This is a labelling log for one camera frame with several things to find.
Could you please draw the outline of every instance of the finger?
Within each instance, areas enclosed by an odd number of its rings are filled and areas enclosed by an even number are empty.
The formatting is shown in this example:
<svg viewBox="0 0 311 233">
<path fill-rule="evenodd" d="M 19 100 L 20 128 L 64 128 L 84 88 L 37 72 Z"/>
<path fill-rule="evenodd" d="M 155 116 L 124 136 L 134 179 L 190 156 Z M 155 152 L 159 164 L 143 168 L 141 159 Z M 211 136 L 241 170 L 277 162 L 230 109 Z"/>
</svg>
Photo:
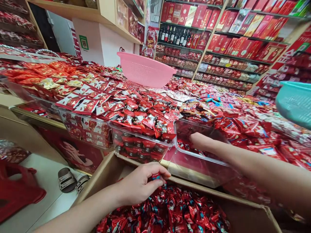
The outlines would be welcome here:
<svg viewBox="0 0 311 233">
<path fill-rule="evenodd" d="M 164 183 L 161 179 L 156 179 L 148 182 L 144 188 L 146 189 L 148 196 L 150 196 L 158 187 L 162 186 L 163 184 Z"/>
</svg>

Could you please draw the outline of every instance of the slipper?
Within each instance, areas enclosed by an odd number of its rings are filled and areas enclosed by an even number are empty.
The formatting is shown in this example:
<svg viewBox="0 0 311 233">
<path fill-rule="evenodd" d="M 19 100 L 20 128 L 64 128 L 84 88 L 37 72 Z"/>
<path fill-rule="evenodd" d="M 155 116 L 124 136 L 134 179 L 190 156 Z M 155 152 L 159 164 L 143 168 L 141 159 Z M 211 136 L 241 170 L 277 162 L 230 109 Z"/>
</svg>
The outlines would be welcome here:
<svg viewBox="0 0 311 233">
<path fill-rule="evenodd" d="M 82 176 L 78 183 L 77 183 L 77 191 L 78 191 L 78 195 L 80 194 L 80 192 L 83 190 L 84 186 L 86 185 L 86 183 L 89 181 L 90 177 L 85 175 Z"/>
<path fill-rule="evenodd" d="M 77 180 L 69 168 L 63 168 L 58 172 L 58 185 L 63 193 L 69 193 L 75 189 Z"/>
</svg>

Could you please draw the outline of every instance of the shelf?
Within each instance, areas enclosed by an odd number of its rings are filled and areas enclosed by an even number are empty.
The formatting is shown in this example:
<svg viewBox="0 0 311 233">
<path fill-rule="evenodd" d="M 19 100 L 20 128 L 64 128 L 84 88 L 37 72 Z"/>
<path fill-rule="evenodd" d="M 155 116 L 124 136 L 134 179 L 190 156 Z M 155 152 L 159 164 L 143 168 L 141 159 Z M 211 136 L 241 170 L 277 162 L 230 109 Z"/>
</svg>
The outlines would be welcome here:
<svg viewBox="0 0 311 233">
<path fill-rule="evenodd" d="M 183 46 L 179 46 L 179 45 L 173 45 L 173 44 L 166 43 L 166 42 L 158 41 L 158 44 L 164 44 L 164 45 L 168 45 L 168 46 L 172 46 L 172 47 L 176 47 L 176 48 L 188 49 L 188 50 L 193 50 L 193 51 L 197 51 L 197 52 L 203 53 L 202 50 L 191 49 L 191 48 L 187 48 L 187 47 L 183 47 Z"/>
<path fill-rule="evenodd" d="M 230 33 L 230 32 L 216 31 L 215 34 L 228 35 L 228 36 L 234 36 L 234 37 L 246 37 L 246 38 L 249 38 L 249 39 L 263 41 L 263 42 L 268 42 L 268 43 L 269 42 L 273 42 L 273 43 L 278 43 L 278 44 L 290 45 L 289 43 L 285 43 L 285 42 L 277 42 L 277 41 L 274 41 L 274 40 L 260 39 L 260 38 L 257 38 L 257 37 L 247 37 L 247 36 L 243 36 L 243 35 L 236 34 L 236 33 Z"/>
<path fill-rule="evenodd" d="M 168 24 L 168 25 L 177 26 L 177 27 L 183 27 L 183 28 L 195 29 L 195 30 L 200 30 L 200 31 L 212 32 L 211 30 L 205 30 L 205 29 L 202 29 L 202 28 L 195 28 L 195 27 L 188 27 L 188 26 L 179 25 L 179 24 L 173 24 L 173 23 L 168 23 L 168 22 L 161 22 L 160 24 Z"/>
<path fill-rule="evenodd" d="M 144 10 L 137 5 L 135 0 L 124 0 L 124 2 L 127 6 L 131 6 L 134 15 L 136 15 L 137 18 L 144 18 Z"/>
<path fill-rule="evenodd" d="M 212 83 L 210 81 L 205 81 L 205 80 L 199 80 L 199 79 L 195 79 L 197 81 L 201 81 L 201 82 L 206 82 L 206 83 L 211 83 L 211 84 L 214 84 L 214 85 L 217 85 L 217 86 L 223 86 L 223 87 L 226 87 L 226 88 L 233 88 L 233 89 L 237 89 L 239 91 L 247 91 L 247 90 L 243 90 L 243 89 L 239 89 L 239 88 L 236 88 L 236 87 L 229 87 L 229 86 L 226 86 L 226 85 L 221 85 L 221 84 L 217 84 L 217 83 Z"/>
<path fill-rule="evenodd" d="M 251 59 L 246 59 L 246 58 L 241 58 L 241 57 L 235 57 L 235 56 L 231 56 L 231 55 L 227 55 L 227 54 L 209 52 L 209 51 L 206 51 L 206 53 L 210 53 L 210 54 L 213 54 L 213 55 L 219 56 L 219 57 L 229 57 L 229 58 L 232 58 L 235 60 L 247 61 L 247 62 L 251 62 L 251 63 L 265 64 L 265 65 L 272 65 L 273 64 L 273 63 L 268 63 L 268 62 L 263 62 L 263 61 L 256 61 L 256 60 L 251 60 Z"/>
<path fill-rule="evenodd" d="M 29 0 L 29 2 L 71 21 L 73 18 L 78 18 L 91 22 L 101 23 L 105 27 L 118 33 L 126 40 L 132 43 L 142 44 L 139 39 L 130 34 L 126 29 L 115 25 L 116 20 L 115 20 L 114 4 L 107 5 L 106 7 L 102 6 L 101 8 L 99 7 L 100 8 L 99 10 L 82 6 L 74 6 L 64 3 L 52 2 L 47 0 Z"/>
<path fill-rule="evenodd" d="M 212 5 L 212 4 L 206 4 L 206 3 L 186 2 L 186 1 L 178 1 L 178 0 L 166 0 L 164 2 L 174 2 L 174 3 L 189 4 L 189 5 L 203 5 L 203 6 L 216 7 L 219 9 L 222 9 L 223 7 L 222 5 Z"/>
<path fill-rule="evenodd" d="M 204 73 L 204 74 L 210 74 L 210 75 L 215 75 L 215 76 L 219 76 L 219 77 L 222 77 L 222 78 L 225 78 L 225 79 L 232 79 L 232 80 L 236 80 L 236 81 L 240 81 L 240 82 L 245 82 L 245 83 L 251 83 L 251 84 L 254 84 L 252 82 L 249 82 L 249 81 L 244 81 L 244 80 L 241 80 L 241 79 L 233 79 L 233 78 L 229 78 L 227 76 L 223 76 L 221 74 L 215 74 L 215 73 L 208 73 L 208 72 L 203 72 L 203 71 L 198 71 L 199 73 Z"/>
<path fill-rule="evenodd" d="M 229 67 L 226 67 L 226 66 L 216 65 L 216 64 L 208 63 L 208 62 L 204 62 L 204 61 L 202 61 L 202 63 L 204 63 L 204 64 L 209 64 L 209 65 L 212 65 L 212 66 L 222 67 L 222 68 L 229 68 L 229 69 L 232 69 L 232 70 L 241 71 L 241 72 L 243 72 L 243 73 L 251 73 L 251 74 L 262 75 L 262 74 L 260 74 L 260 73 L 256 73 L 256 72 L 252 72 L 252 71 L 246 71 L 246 70 L 240 70 L 240 69 L 232 68 L 232 67 L 230 67 L 230 66 L 229 66 Z"/>
<path fill-rule="evenodd" d="M 236 8 L 236 7 L 226 7 L 226 10 L 241 10 L 241 8 Z M 272 15 L 272 16 L 277 16 L 277 17 L 285 17 L 285 18 L 293 18 L 293 19 L 302 19 L 304 21 L 309 21 L 311 20 L 311 18 L 307 18 L 307 17 L 298 17 L 298 16 L 290 16 L 290 15 L 279 15 L 279 14 L 273 14 L 270 12 L 262 12 L 262 11 L 254 11 L 254 10 L 250 10 L 250 12 L 254 12 L 257 14 L 261 14 L 261 15 Z"/>
<path fill-rule="evenodd" d="M 199 62 L 196 61 L 196 60 L 191 60 L 191 59 L 187 59 L 187 58 L 181 58 L 181 57 L 169 55 L 169 54 L 166 54 L 166 53 L 161 53 L 161 52 L 156 52 L 156 53 L 160 53 L 160 54 L 163 54 L 163 55 L 165 55 L 165 56 L 170 56 L 170 57 L 178 58 L 178 59 L 185 60 L 185 61 L 192 61 L 192 62 L 199 63 Z"/>
</svg>

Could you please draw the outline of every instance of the floor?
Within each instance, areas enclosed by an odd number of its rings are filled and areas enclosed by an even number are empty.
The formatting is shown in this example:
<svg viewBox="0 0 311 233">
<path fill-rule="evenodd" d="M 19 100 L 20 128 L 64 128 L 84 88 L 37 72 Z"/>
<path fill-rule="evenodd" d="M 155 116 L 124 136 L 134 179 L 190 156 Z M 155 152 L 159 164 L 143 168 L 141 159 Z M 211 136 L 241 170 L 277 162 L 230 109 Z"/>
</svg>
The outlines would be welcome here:
<svg viewBox="0 0 311 233">
<path fill-rule="evenodd" d="M 31 233 L 39 226 L 50 221 L 70 208 L 77 198 L 77 191 L 62 193 L 58 187 L 57 173 L 63 164 L 51 161 L 36 154 L 31 154 L 21 165 L 37 170 L 39 186 L 46 190 L 46 196 L 37 204 L 31 204 L 0 224 L 0 232 Z M 84 174 L 70 168 L 76 179 Z"/>
</svg>

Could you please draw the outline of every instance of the wooden shelf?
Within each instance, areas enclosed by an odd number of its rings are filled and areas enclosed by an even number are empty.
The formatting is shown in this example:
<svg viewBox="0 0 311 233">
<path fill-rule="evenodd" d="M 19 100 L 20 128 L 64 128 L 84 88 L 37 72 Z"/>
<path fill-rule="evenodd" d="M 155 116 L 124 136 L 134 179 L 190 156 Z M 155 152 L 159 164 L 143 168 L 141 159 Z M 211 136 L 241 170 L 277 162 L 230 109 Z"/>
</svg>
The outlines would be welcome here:
<svg viewBox="0 0 311 233">
<path fill-rule="evenodd" d="M 78 18 L 91 22 L 101 23 L 128 41 L 136 44 L 142 44 L 139 39 L 130 34 L 126 29 L 116 25 L 114 4 L 104 4 L 102 7 L 99 6 L 99 9 L 92 9 L 82 6 L 51 2 L 47 0 L 28 1 L 71 21 L 72 18 Z"/>
</svg>

